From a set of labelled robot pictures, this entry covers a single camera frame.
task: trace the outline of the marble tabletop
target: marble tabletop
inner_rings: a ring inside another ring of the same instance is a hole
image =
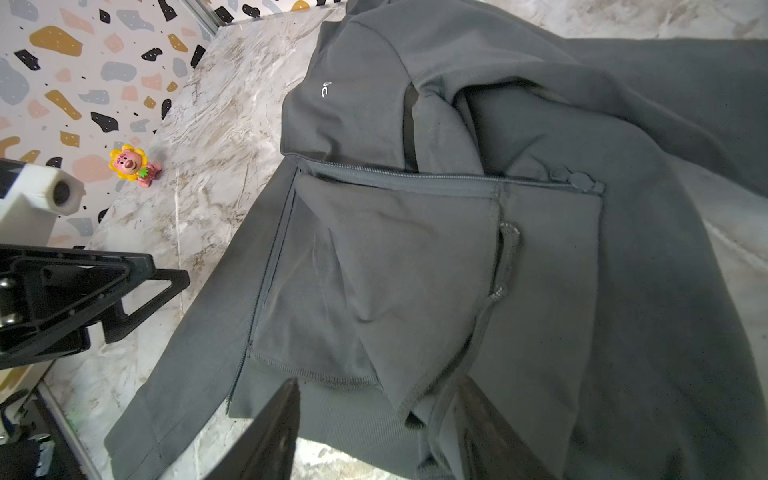
[[[560,35],[768,37],[768,12],[759,1],[750,2],[745,0],[739,8],[717,0],[700,5],[650,2],[656,10],[646,8],[634,16],[627,10],[633,2],[568,0],[570,9],[553,9],[544,0],[491,3]],[[146,381],[282,160],[283,98],[306,73],[320,23],[342,17],[343,8],[329,6],[220,29],[146,148],[153,162],[164,165],[161,178],[148,189],[126,185],[89,243],[92,250],[151,253],[158,267],[185,269],[191,279],[181,295],[120,342],[104,344],[101,327],[91,327],[91,349],[57,360],[45,378],[105,480],[112,474],[104,437]],[[768,291],[768,202],[701,169],[682,164],[676,168],[705,219],[765,388],[768,300],[761,293]],[[145,283],[124,298],[126,311],[162,288]],[[162,478],[204,477],[247,425],[227,418],[221,406]],[[300,439],[292,478],[396,477]]]

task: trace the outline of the pink toy figurine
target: pink toy figurine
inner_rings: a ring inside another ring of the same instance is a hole
[[[117,172],[118,178],[129,182],[138,180],[139,187],[152,185],[152,180],[163,170],[161,165],[149,163],[143,150],[130,144],[123,145],[122,150],[115,148],[109,156],[112,158],[109,168]]]

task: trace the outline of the yellow flower petal mane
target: yellow flower petal mane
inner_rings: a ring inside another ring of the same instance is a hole
[[[122,148],[115,148],[113,151],[109,152],[109,157],[112,159],[111,162],[109,162],[109,168],[113,170],[116,174],[118,174],[118,178],[122,180],[128,180],[129,182],[135,181],[138,178],[138,174],[133,175],[126,175],[123,172],[119,171],[117,167],[114,166],[114,159],[118,157],[118,155],[123,151],[128,150],[132,151],[135,154],[141,155],[141,168],[144,168],[149,163],[149,160],[147,159],[147,155],[144,154],[144,151],[140,148],[134,148],[131,144],[125,144]]]

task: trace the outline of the terrazzo wall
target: terrazzo wall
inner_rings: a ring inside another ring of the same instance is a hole
[[[85,183],[49,241],[85,245],[115,194],[138,188],[109,152],[150,140],[211,38],[177,0],[0,0],[0,28],[0,157]]]
[[[340,3],[342,0],[204,0],[225,23],[252,20],[264,15],[295,12],[305,8]]]

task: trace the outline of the gray jacket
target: gray jacket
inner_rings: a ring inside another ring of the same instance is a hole
[[[668,157],[768,193],[766,42],[347,8],[283,104],[285,160],[105,440],[115,478],[156,478],[223,399],[253,417],[289,376],[301,436],[461,478],[465,375],[558,477],[765,475],[753,358]]]

